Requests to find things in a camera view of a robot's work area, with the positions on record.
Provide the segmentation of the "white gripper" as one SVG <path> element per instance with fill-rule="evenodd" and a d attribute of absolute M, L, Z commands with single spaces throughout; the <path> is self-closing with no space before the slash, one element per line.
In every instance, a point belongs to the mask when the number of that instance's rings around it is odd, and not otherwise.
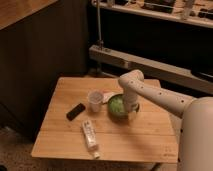
<path fill-rule="evenodd" d="M 124 89 L 123 104 L 126 113 L 137 112 L 139 110 L 138 95 L 131 90 Z"/>

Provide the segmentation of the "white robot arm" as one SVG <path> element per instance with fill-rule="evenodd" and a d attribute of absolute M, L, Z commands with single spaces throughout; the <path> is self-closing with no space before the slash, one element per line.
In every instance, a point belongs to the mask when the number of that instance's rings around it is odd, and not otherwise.
<path fill-rule="evenodd" d="M 177 171 L 213 171 L 213 97 L 195 98 L 146 84 L 140 70 L 121 75 L 118 83 L 127 113 L 140 95 L 182 119 Z"/>

